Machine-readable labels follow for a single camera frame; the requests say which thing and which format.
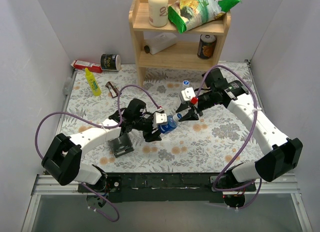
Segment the small blue-label water bottle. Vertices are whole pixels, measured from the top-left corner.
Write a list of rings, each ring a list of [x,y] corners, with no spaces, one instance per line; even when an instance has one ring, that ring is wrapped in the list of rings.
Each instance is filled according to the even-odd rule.
[[[166,125],[161,125],[161,126],[158,126],[158,129],[161,130],[161,133],[162,134],[168,134],[170,133],[171,131],[173,131],[177,126],[178,126],[178,122],[176,122],[174,119],[173,119],[173,116],[174,115],[169,115],[167,116],[167,124]]]

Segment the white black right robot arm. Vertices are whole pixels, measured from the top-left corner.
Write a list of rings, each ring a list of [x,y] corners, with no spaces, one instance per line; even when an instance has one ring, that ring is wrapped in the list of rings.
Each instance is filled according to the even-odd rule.
[[[187,87],[180,92],[181,104],[178,112],[187,110],[181,121],[198,120],[203,111],[223,105],[248,129],[263,153],[255,162],[242,163],[226,171],[227,187],[237,191],[247,181],[263,179],[271,182],[298,165],[303,144],[298,138],[290,139],[258,109],[257,99],[241,79],[228,82],[221,70],[214,67],[202,75],[201,87]]]

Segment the blue white bottle cap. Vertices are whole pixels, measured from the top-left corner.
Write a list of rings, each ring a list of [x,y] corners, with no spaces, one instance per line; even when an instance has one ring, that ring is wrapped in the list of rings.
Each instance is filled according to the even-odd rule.
[[[183,86],[185,86],[185,87],[189,87],[190,82],[189,82],[188,80],[184,80],[182,84],[183,84]]]
[[[173,116],[173,119],[178,122],[182,118],[182,115],[180,113],[177,113]]]

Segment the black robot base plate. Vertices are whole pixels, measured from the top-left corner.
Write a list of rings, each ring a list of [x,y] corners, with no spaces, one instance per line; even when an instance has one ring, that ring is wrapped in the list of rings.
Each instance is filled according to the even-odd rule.
[[[218,173],[109,173],[101,191],[112,203],[207,201],[223,203],[213,184]]]

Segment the clear plastic bottle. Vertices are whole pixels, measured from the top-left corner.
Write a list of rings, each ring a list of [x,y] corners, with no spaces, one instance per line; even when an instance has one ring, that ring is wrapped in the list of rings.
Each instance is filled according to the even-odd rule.
[[[192,88],[192,85],[191,85],[191,83],[190,83],[188,80],[184,80],[184,81],[182,82],[182,90],[185,90],[185,89],[187,89],[187,88]]]

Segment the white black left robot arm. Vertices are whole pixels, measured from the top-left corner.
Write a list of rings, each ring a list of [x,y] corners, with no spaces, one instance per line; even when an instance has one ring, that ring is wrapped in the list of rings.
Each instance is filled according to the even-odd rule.
[[[108,176],[99,166],[82,163],[84,155],[107,144],[113,155],[120,157],[134,151],[129,137],[131,130],[141,131],[147,142],[160,141],[158,126],[166,123],[167,115],[161,107],[154,113],[147,112],[146,104],[135,98],[128,107],[116,111],[96,127],[70,136],[56,135],[41,164],[61,186],[75,181],[101,192],[106,188]]]

